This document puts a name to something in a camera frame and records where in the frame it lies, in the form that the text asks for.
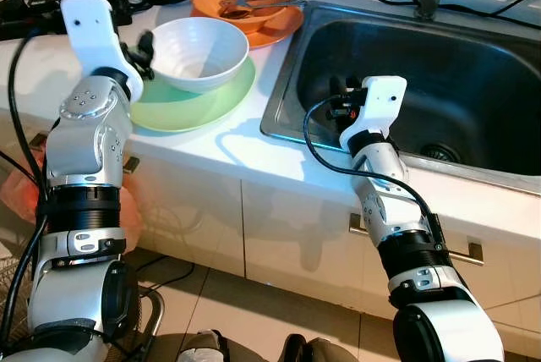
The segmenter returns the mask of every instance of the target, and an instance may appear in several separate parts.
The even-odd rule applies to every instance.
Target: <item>white bowl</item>
[[[152,69],[170,85],[203,94],[227,83],[249,52],[248,38],[220,19],[175,19],[155,28]]]

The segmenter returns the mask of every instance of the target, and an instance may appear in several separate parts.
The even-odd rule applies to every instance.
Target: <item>tile floor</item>
[[[127,259],[138,267],[159,256],[137,249]],[[139,280],[150,286],[182,276],[189,268],[186,261],[166,258],[141,270]],[[330,339],[360,361],[399,360],[391,321],[203,266],[196,266],[189,277],[164,286],[159,292],[167,311],[148,362],[175,361],[188,335],[206,328],[218,329],[235,342],[232,362],[276,362],[287,335],[293,332],[307,339]],[[145,301],[148,300],[143,303],[143,320],[149,307]],[[506,362],[529,361],[514,354],[506,357]]]

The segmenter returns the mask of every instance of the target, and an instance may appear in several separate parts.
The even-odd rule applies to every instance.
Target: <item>orange plate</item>
[[[195,8],[192,10],[190,16],[205,17],[204,14]],[[282,14],[266,21],[259,30],[246,34],[250,49],[266,47],[287,38],[300,28],[303,21],[303,12],[298,7],[287,7]]]

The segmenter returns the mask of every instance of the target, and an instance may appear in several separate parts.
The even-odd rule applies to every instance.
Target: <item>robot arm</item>
[[[408,172],[385,141],[406,89],[397,76],[363,81],[364,105],[341,135],[352,168],[407,182]],[[494,325],[452,265],[442,234],[404,189],[377,178],[356,178],[363,220],[389,278],[390,302],[398,309],[394,335],[403,362],[503,361]]]
[[[47,138],[50,197],[38,211],[48,227],[28,308],[34,337],[10,362],[104,360],[103,338],[121,338],[137,323],[137,278],[121,258],[119,190],[129,103],[143,82],[124,57],[107,1],[63,0],[61,8],[83,79]]]

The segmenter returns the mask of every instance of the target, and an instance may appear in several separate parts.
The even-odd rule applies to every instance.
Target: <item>sink drain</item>
[[[432,157],[438,161],[460,163],[460,157],[449,146],[428,144],[421,148],[421,155]]]

